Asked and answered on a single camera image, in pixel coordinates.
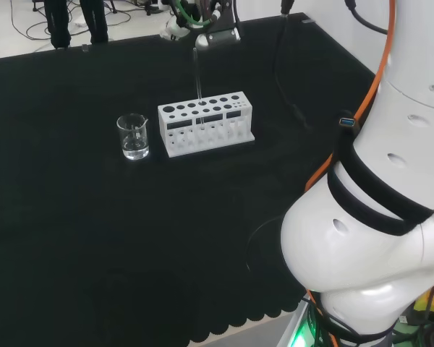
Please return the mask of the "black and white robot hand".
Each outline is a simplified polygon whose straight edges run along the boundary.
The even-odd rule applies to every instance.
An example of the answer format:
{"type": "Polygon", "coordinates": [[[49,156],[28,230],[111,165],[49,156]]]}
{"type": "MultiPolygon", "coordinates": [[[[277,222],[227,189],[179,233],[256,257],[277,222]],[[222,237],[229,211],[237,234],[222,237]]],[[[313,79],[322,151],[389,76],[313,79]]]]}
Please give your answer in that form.
{"type": "Polygon", "coordinates": [[[194,33],[195,47],[209,51],[241,40],[239,18],[233,1],[159,1],[158,8],[171,17],[160,31],[169,41],[178,41],[194,33]]]}

